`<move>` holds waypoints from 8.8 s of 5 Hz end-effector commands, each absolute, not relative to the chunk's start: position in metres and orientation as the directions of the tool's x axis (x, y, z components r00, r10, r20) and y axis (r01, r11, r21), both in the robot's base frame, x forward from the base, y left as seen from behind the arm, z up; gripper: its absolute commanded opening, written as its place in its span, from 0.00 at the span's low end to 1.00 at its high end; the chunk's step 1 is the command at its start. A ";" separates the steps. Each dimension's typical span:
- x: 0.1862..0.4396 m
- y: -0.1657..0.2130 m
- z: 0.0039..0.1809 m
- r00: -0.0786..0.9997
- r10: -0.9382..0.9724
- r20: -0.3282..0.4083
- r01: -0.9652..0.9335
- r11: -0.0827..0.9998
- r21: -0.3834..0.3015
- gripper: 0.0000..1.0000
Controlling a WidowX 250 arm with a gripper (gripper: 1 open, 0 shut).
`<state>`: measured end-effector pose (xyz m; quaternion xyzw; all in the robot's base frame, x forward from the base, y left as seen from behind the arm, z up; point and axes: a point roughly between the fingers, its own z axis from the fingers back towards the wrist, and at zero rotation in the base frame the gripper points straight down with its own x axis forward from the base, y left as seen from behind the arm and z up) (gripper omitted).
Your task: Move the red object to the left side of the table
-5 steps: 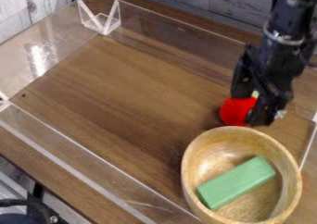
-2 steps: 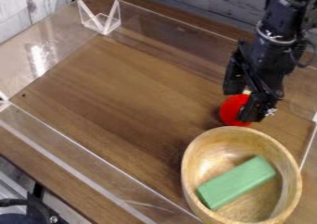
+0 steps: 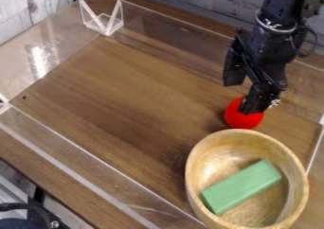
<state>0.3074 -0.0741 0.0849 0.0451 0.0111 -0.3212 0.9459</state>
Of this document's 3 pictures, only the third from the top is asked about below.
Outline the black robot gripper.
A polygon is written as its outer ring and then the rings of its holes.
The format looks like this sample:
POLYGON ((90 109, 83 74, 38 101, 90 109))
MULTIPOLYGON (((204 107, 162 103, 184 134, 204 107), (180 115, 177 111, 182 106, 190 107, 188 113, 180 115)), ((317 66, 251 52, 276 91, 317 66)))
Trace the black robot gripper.
POLYGON ((244 115, 263 113, 279 105, 280 94, 288 88, 285 67, 296 56, 304 56, 300 47, 305 37, 305 26, 289 33, 261 27, 252 32, 238 29, 225 57, 222 84, 242 85, 251 78, 253 85, 238 108, 244 115))

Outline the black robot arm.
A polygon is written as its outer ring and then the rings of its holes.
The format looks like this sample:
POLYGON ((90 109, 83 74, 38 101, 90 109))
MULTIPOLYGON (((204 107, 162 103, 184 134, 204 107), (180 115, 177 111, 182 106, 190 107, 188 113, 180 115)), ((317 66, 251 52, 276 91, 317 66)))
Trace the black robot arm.
POLYGON ((280 101, 288 89, 287 64, 312 54, 301 50, 301 45, 315 34, 308 19, 323 6, 324 0, 264 0, 253 29, 237 30, 226 53, 222 83, 234 86, 247 79, 252 81, 238 108, 242 114, 261 113, 280 101))

